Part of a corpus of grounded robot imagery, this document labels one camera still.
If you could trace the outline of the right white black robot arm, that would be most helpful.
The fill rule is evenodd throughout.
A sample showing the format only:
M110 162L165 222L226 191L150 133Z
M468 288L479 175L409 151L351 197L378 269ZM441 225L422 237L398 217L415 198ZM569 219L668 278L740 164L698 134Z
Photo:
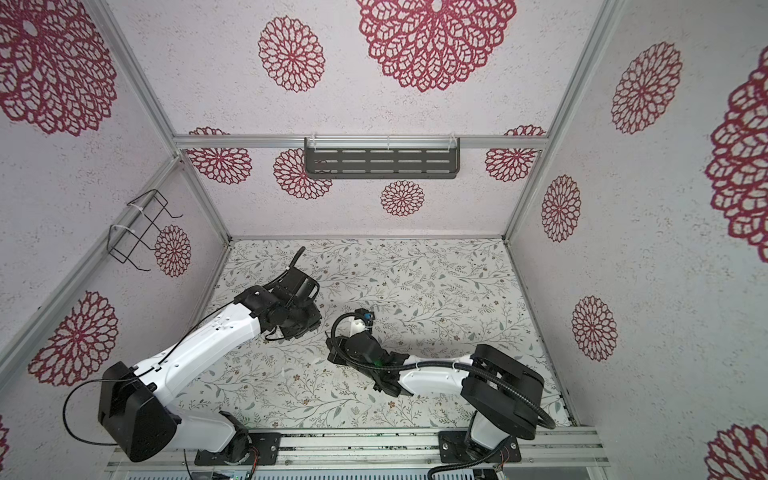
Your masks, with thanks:
M392 397L459 396L474 412L462 436L441 433L445 462L492 460L504 453L514 459L517 441L533 440L538 428L556 423L541 406L541 375L486 344L456 359L423 359L384 349L370 331L326 339L328 360L350 367Z

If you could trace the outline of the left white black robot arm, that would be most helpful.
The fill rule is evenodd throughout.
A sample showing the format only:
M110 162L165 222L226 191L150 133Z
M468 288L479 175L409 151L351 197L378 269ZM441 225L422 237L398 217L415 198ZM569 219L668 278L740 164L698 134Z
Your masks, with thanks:
M290 267L265 285L238 294L213 319L168 349L102 376L97 419L134 463L171 450L206 451L230 464L253 449L248 429L231 413L178 409L178 394L230 351L278 330L284 340L321 324L318 282Z

